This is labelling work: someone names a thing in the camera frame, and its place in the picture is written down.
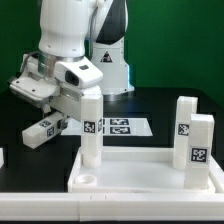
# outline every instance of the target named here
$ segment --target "black and white tag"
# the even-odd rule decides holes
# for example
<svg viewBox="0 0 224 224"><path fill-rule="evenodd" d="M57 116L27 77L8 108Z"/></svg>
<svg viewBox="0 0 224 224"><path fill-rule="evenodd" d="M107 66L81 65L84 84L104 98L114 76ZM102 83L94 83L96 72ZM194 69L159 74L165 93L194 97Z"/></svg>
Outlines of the black and white tag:
<svg viewBox="0 0 224 224"><path fill-rule="evenodd" d="M129 127L111 127L111 135L130 135L131 129Z"/></svg>
<svg viewBox="0 0 224 224"><path fill-rule="evenodd" d="M110 119L110 125L129 125L128 119Z"/></svg>
<svg viewBox="0 0 224 224"><path fill-rule="evenodd" d="M189 135L189 124L178 124L178 135L188 136Z"/></svg>
<svg viewBox="0 0 224 224"><path fill-rule="evenodd" d="M92 121L84 121L84 127L83 127L83 131L85 133L92 133L95 134L96 133L96 123L92 122Z"/></svg>
<svg viewBox="0 0 224 224"><path fill-rule="evenodd" d="M208 148L192 147L189 162L190 163L208 163Z"/></svg>
<svg viewBox="0 0 224 224"><path fill-rule="evenodd" d="M47 130L47 138L54 136L54 127L51 127Z"/></svg>
<svg viewBox="0 0 224 224"><path fill-rule="evenodd" d="M40 124L40 126L44 127L44 128L47 128L51 125L51 123L49 121L42 121Z"/></svg>

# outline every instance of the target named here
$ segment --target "white platform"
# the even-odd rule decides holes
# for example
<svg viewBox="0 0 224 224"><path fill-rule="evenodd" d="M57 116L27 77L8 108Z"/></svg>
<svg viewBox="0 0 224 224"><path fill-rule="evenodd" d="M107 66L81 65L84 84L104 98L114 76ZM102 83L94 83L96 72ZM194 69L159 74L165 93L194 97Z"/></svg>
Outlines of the white platform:
<svg viewBox="0 0 224 224"><path fill-rule="evenodd" d="M159 168L161 170L165 168L168 169L168 173L172 175L173 170L170 167L170 163L167 162L167 160L172 159L172 150L173 149L150 148L122 148L121 150L121 148L107 147L104 149L103 161L120 158L120 160L116 162L120 164L121 158L124 158L123 155L128 154L124 162L126 167L130 165L129 162L136 160L138 164L140 163L138 172L141 172L140 169L145 168L147 163L147 170L150 167L153 169ZM78 170L79 159L81 159L81 157L78 156L77 163L75 163L77 167L74 167L73 171ZM153 174L152 171L148 171L145 174ZM181 177L181 172L177 171L175 174ZM183 189L180 189L182 179L179 181L174 180L174 183L176 183L174 186L174 184L168 181L171 176L167 177L162 173L161 176L154 175L153 178L157 182L156 177L158 177L158 180L165 183L168 188L174 189L176 187L176 189L170 192L164 191L164 189L158 191L158 185L151 185L151 187L156 187L157 190L154 188L151 192L144 192L143 189L138 188L140 191L138 193L133 193L128 192L127 189L123 189L123 192L104 192L100 194L93 192L57 194L1 193L0 220L224 220L224 174L214 159L211 159L210 163L210 178L216 192L213 191L214 188L212 184L209 184L212 191L186 190L183 192ZM121 183L113 184L114 186L118 186L119 184L123 185L124 181L122 180Z"/></svg>
<svg viewBox="0 0 224 224"><path fill-rule="evenodd" d="M205 190L185 189L185 172L173 168L172 155L169 148L104 147L101 166L92 169L82 165L79 152L68 182L69 192L215 193L210 180Z"/></svg>

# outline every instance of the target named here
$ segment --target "black table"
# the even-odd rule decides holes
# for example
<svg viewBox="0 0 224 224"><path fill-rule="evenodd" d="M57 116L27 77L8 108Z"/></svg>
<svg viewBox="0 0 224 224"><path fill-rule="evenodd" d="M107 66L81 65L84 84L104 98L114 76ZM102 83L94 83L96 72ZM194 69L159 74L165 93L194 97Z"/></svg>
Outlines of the black table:
<svg viewBox="0 0 224 224"><path fill-rule="evenodd" d="M106 146L173 147L176 102L179 96L199 98L198 113L212 114L215 135L212 154L223 167L224 110L195 89L136 88L136 96L104 104L105 117L144 117L152 137L104 137ZM80 146L80 136L57 136L35 150L22 144L22 131L42 119L41 111L13 96L0 95L0 147L4 167L0 192L66 192L67 181Z"/></svg>

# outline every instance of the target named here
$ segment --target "circular hole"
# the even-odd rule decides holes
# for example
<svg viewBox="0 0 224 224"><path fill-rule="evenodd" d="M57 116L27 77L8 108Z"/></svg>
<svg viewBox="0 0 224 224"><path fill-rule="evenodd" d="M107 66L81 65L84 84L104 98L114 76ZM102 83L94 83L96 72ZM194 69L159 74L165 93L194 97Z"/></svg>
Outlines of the circular hole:
<svg viewBox="0 0 224 224"><path fill-rule="evenodd" d="M76 179L76 184L96 185L96 177L89 174L80 175Z"/></svg>

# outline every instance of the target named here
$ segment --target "paper sheet with markers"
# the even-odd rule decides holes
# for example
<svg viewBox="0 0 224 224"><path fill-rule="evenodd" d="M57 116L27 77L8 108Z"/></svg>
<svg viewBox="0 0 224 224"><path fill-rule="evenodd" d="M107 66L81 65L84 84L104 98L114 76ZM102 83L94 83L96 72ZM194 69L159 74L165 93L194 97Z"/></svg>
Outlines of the paper sheet with markers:
<svg viewBox="0 0 224 224"><path fill-rule="evenodd" d="M68 119L68 127L62 135L81 135L81 123ZM104 136L152 136L152 131L146 118L104 118Z"/></svg>

